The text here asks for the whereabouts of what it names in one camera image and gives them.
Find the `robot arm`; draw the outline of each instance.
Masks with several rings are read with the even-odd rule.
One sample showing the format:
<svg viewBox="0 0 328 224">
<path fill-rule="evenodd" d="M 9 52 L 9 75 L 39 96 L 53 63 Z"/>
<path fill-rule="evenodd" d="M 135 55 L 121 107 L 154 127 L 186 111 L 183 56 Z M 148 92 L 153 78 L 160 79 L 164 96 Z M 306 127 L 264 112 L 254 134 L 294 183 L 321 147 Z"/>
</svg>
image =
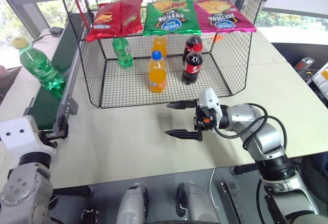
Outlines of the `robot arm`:
<svg viewBox="0 0 328 224">
<path fill-rule="evenodd" d="M 269 211 L 275 223 L 297 223 L 304 215 L 318 216 L 318 210 L 310 197 L 299 173 L 294 170 L 285 154 L 279 132 L 270 124 L 262 125 L 264 117 L 252 105 L 227 107 L 220 105 L 212 88 L 201 93 L 199 99 L 174 102 L 169 108 L 196 108 L 194 126 L 197 132 L 187 130 L 166 131 L 178 138 L 192 138 L 202 141 L 202 131 L 225 129 L 237 133 L 261 174 L 261 181 L 267 192 L 265 196 Z"/>
<path fill-rule="evenodd" d="M 0 123 L 0 138 L 18 162 L 0 192 L 0 224 L 51 223 L 48 203 L 52 195 L 50 163 L 56 143 L 39 133 L 32 116 Z"/>
</svg>

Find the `green chip bag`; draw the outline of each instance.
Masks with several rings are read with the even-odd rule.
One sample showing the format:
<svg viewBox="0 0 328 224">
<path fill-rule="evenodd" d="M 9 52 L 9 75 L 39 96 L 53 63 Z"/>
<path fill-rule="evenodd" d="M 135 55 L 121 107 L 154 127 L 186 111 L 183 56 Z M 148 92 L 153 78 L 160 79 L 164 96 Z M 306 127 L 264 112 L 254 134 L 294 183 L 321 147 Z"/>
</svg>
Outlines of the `green chip bag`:
<svg viewBox="0 0 328 224">
<path fill-rule="evenodd" d="M 193 0 L 148 3 L 144 35 L 201 34 Z"/>
</svg>

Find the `bag of chips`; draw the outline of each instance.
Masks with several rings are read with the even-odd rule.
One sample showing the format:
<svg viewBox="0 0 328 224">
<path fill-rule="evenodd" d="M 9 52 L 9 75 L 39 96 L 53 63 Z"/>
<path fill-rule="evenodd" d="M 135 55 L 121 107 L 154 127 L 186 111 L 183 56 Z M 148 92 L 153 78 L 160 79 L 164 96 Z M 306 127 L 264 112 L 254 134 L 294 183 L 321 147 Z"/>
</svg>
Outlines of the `bag of chips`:
<svg viewBox="0 0 328 224">
<path fill-rule="evenodd" d="M 86 37 L 87 42 L 108 37 L 120 37 L 121 2 L 100 4 L 90 32 Z"/>
<path fill-rule="evenodd" d="M 121 37 L 143 30 L 140 20 L 141 2 L 142 0 L 121 1 Z"/>
<path fill-rule="evenodd" d="M 201 34 L 192 0 L 148 3 L 144 35 Z"/>
<path fill-rule="evenodd" d="M 194 6 L 202 32 L 256 32 L 254 25 L 230 2 L 199 0 Z"/>
</svg>

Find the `table surface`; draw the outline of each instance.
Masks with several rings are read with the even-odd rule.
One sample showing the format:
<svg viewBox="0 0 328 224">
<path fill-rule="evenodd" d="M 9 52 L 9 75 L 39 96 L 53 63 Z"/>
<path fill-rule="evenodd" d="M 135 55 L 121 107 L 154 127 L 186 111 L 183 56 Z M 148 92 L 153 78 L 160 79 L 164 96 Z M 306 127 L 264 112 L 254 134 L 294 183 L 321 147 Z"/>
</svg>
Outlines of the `table surface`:
<svg viewBox="0 0 328 224">
<path fill-rule="evenodd" d="M 51 59 L 57 44 L 58 38 L 45 37 L 35 46 Z M 22 68 L 0 106 L 0 120 L 22 116 L 37 90 L 38 81 Z M 165 104 L 95 108 L 89 103 L 81 66 L 72 96 L 79 110 L 69 118 L 69 137 L 58 141 L 51 165 L 54 188 L 254 162 L 239 138 L 225 139 L 209 131 L 198 142 L 164 133 L 193 130 L 193 109 L 173 110 Z M 289 157 L 328 151 L 327 108 L 260 32 L 252 38 L 246 89 L 220 102 L 261 104 L 278 117 L 287 130 Z M 0 143 L 0 187 L 16 165 Z"/>
</svg>

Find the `metal wire rack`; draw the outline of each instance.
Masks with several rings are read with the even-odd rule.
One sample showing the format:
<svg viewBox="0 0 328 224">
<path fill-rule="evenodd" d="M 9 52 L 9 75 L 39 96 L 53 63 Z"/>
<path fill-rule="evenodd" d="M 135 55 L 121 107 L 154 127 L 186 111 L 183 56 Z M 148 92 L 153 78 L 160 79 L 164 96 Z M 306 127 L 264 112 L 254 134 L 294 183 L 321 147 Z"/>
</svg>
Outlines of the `metal wire rack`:
<svg viewBox="0 0 328 224">
<path fill-rule="evenodd" d="M 168 103 L 196 98 L 201 91 L 212 87 L 219 97 L 234 95 L 245 88 L 251 33 L 204 33 L 203 66 L 196 83 L 186 86 L 181 81 L 182 55 L 189 35 L 168 35 L 167 87 L 163 93 L 152 93 L 148 87 L 148 61 L 152 37 L 141 33 L 128 35 L 134 63 L 132 68 L 119 66 L 111 39 L 91 43 L 85 41 L 100 3 L 118 0 L 63 0 L 69 21 L 73 26 L 80 50 L 90 102 L 100 108 Z M 145 23 L 147 3 L 143 0 L 141 20 Z M 261 0 L 227 0 L 232 2 L 251 21 L 255 22 Z M 88 23 L 81 19 L 82 13 Z"/>
</svg>

